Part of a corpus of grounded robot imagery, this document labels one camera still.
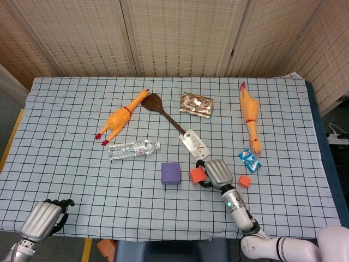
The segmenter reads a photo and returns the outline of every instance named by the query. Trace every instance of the blue packet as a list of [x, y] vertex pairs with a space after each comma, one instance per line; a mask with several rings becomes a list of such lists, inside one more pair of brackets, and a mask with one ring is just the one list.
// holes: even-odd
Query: blue packet
[[245, 166], [250, 170], [251, 173], [262, 166], [250, 149], [245, 149], [242, 151], [239, 154], [239, 158], [242, 160], [242, 162], [244, 162]]

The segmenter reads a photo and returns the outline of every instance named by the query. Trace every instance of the woven wall panel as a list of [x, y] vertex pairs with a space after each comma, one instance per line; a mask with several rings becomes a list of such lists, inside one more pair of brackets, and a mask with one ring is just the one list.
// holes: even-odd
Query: woven wall panel
[[310, 81], [322, 115], [349, 92], [349, 2], [324, 1], [291, 51], [281, 73]]
[[37, 76], [56, 76], [0, 2], [0, 64], [28, 90]]
[[245, 9], [243, 1], [124, 3], [128, 5], [143, 76], [224, 74], [232, 50], [231, 36], [237, 34]]
[[250, 1], [235, 45], [230, 76], [270, 77], [320, 0]]
[[13, 0], [65, 76], [132, 76], [113, 0]]

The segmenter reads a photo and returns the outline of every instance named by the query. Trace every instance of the purple block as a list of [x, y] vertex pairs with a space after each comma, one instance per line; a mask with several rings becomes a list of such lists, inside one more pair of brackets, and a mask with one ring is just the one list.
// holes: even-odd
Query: purple block
[[161, 164], [161, 183], [179, 184], [180, 167], [179, 163], [162, 163]]

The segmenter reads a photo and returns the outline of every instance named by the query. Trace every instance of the yellow rubber chicken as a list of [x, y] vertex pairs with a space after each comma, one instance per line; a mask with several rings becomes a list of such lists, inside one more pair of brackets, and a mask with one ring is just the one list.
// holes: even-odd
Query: yellow rubber chicken
[[105, 124], [104, 128], [102, 128], [102, 130], [95, 137], [96, 139], [100, 139], [102, 134], [105, 131], [107, 131], [107, 129], [109, 129], [109, 128], [113, 129], [113, 132], [108, 137], [108, 139], [106, 139], [102, 142], [103, 146], [108, 144], [108, 142], [110, 140], [112, 140], [114, 138], [114, 136], [116, 136], [118, 133], [120, 133], [120, 131], [122, 130], [124, 125], [130, 120], [132, 111], [136, 108], [136, 106], [140, 102], [142, 102], [143, 99], [146, 98], [146, 96], [148, 95], [148, 92], [149, 92], [149, 89], [143, 90], [139, 94], [139, 96], [135, 100], [132, 101], [131, 104], [125, 106], [124, 108], [121, 108], [121, 109], [115, 111], [108, 118], [107, 123]]
[[250, 149], [259, 156], [262, 153], [262, 147], [257, 133], [257, 116], [259, 103], [256, 99], [249, 96], [245, 82], [242, 82], [239, 88], [240, 107], [244, 121], [250, 134]]

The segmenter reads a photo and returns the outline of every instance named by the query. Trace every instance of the yellow tape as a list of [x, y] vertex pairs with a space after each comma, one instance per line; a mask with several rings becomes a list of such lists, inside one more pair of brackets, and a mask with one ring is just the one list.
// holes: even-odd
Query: yellow tape
[[1, 162], [0, 162], [0, 172], [1, 172], [2, 169], [4, 168], [7, 155], [9, 154], [10, 147], [11, 147], [12, 142], [13, 142], [13, 138], [15, 137], [15, 134], [16, 134], [16, 132], [17, 132], [18, 126], [19, 126], [19, 124], [20, 124], [20, 122], [21, 122], [21, 120], [22, 120], [23, 112], [24, 112], [24, 110], [21, 109], [20, 113], [18, 114], [17, 121], [16, 121], [16, 123], [15, 123], [15, 126], [14, 126], [13, 129], [12, 129], [12, 133], [11, 133], [10, 139], [9, 139], [9, 141], [8, 141], [8, 143], [7, 143], [7, 146], [6, 146], [6, 148], [5, 148], [4, 154], [2, 155]]
[[88, 262], [89, 254], [91, 252], [92, 239], [85, 239], [85, 246], [83, 248], [81, 262]]

